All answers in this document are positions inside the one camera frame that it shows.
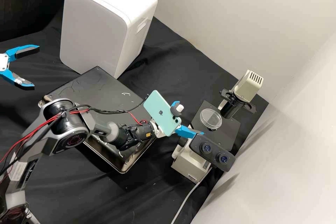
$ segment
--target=white wall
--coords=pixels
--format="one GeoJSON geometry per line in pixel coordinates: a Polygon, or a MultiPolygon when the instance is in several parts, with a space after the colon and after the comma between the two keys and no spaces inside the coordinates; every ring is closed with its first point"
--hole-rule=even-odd
{"type": "Polygon", "coordinates": [[[262,114],[192,224],[336,223],[336,34],[262,114]]]}
{"type": "Polygon", "coordinates": [[[335,0],[159,0],[155,16],[272,101],[336,29],[335,0]]]}

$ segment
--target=metal tray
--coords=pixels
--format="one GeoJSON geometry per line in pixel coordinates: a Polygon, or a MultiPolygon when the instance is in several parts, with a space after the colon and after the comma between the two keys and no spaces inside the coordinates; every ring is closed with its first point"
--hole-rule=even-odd
{"type": "MultiPolygon", "coordinates": [[[[46,94],[39,106],[58,98],[69,98],[76,103],[89,104],[103,110],[128,110],[142,101],[129,88],[98,66],[46,94]]],[[[151,119],[143,105],[132,110],[132,113],[139,120],[151,119]]],[[[91,114],[99,122],[113,121],[127,125],[135,123],[128,114],[103,115],[95,112],[91,114]]],[[[118,172],[125,173],[154,140],[155,138],[149,139],[122,152],[96,136],[88,138],[84,144],[118,172]]]]}

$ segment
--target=white cable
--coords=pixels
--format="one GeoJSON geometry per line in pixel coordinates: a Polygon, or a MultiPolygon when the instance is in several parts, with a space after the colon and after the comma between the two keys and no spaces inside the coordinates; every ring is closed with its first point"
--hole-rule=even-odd
{"type": "Polygon", "coordinates": [[[203,179],[208,175],[208,173],[211,171],[212,167],[209,168],[209,170],[206,172],[206,174],[203,176],[203,178],[201,178],[201,180],[191,189],[191,191],[188,193],[188,195],[186,196],[186,198],[184,199],[184,201],[182,202],[182,205],[180,206],[180,208],[178,209],[177,213],[175,214],[174,219],[171,221],[170,224],[174,224],[174,222],[176,221],[178,215],[180,214],[184,204],[187,202],[187,199],[189,198],[189,196],[193,193],[193,191],[195,191],[195,189],[200,185],[200,183],[203,181],[203,179]]]}

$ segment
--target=white box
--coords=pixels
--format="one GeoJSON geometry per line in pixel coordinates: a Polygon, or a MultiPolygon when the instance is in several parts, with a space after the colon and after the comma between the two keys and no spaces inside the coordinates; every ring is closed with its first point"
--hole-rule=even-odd
{"type": "Polygon", "coordinates": [[[118,78],[139,55],[158,0],[65,0],[61,61],[118,78]]]}

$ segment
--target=smartphone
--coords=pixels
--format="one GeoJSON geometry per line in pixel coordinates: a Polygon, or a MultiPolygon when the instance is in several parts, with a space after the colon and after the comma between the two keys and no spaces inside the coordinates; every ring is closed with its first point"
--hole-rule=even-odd
{"type": "Polygon", "coordinates": [[[175,117],[171,113],[170,105],[157,90],[154,90],[149,95],[143,103],[143,106],[168,137],[173,134],[176,128],[181,124],[181,118],[175,117]]]}

